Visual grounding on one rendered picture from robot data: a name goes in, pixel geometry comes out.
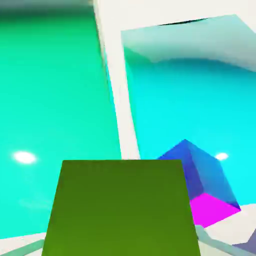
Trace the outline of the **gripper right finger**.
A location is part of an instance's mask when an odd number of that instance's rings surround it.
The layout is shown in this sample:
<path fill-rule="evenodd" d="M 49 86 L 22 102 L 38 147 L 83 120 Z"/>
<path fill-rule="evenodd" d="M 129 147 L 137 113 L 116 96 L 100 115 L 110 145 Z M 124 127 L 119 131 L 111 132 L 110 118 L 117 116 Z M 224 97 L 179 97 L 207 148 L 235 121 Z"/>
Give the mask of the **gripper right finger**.
<path fill-rule="evenodd" d="M 201 225 L 195 225 L 200 256 L 251 256 L 251 252 L 212 239 Z"/>

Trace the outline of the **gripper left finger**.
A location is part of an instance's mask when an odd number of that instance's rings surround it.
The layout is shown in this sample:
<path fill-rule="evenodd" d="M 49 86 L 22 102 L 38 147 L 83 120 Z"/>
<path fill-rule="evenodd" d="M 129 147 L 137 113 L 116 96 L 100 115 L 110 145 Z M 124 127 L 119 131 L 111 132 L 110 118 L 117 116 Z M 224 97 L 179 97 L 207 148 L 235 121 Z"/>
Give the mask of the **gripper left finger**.
<path fill-rule="evenodd" d="M 44 246 L 44 240 L 40 239 L 33 243 L 27 244 L 20 248 L 14 249 L 12 251 L 6 252 L 0 256 L 25 256 L 27 254 L 33 253 L 37 250 L 40 250 Z"/>

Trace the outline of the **small green cube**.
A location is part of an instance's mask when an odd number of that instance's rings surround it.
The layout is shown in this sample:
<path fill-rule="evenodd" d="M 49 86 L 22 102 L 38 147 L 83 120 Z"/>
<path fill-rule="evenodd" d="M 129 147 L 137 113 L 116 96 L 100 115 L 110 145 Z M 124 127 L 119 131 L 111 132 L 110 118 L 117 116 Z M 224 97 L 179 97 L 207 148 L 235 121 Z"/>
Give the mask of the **small green cube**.
<path fill-rule="evenodd" d="M 180 160 L 64 160 L 41 256 L 201 256 Z"/>

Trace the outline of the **small magenta cube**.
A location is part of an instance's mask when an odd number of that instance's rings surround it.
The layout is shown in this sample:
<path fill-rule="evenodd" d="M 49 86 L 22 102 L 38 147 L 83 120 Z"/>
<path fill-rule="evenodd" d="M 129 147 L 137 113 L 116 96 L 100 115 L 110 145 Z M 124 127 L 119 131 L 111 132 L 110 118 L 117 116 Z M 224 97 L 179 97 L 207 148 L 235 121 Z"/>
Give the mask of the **small magenta cube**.
<path fill-rule="evenodd" d="M 159 160 L 180 160 L 193 222 L 204 228 L 241 211 L 219 160 L 184 139 Z"/>

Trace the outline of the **large cyan box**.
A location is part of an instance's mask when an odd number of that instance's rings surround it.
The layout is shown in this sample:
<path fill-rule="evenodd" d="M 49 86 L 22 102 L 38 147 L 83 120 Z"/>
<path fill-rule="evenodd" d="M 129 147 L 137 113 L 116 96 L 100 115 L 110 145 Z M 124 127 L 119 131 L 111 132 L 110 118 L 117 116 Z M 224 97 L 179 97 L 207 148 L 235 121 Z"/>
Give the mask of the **large cyan box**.
<path fill-rule="evenodd" d="M 237 15 L 121 32 L 139 154 L 188 140 L 221 161 L 241 205 L 256 203 L 256 32 Z"/>

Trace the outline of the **large green box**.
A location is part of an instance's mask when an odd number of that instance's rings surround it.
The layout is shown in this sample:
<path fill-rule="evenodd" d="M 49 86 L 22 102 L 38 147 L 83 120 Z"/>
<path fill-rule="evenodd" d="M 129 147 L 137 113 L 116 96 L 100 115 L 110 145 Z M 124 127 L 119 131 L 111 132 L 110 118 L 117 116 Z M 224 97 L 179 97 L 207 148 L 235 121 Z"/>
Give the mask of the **large green box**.
<path fill-rule="evenodd" d="M 47 230 L 64 160 L 120 157 L 94 11 L 0 12 L 0 239 Z"/>

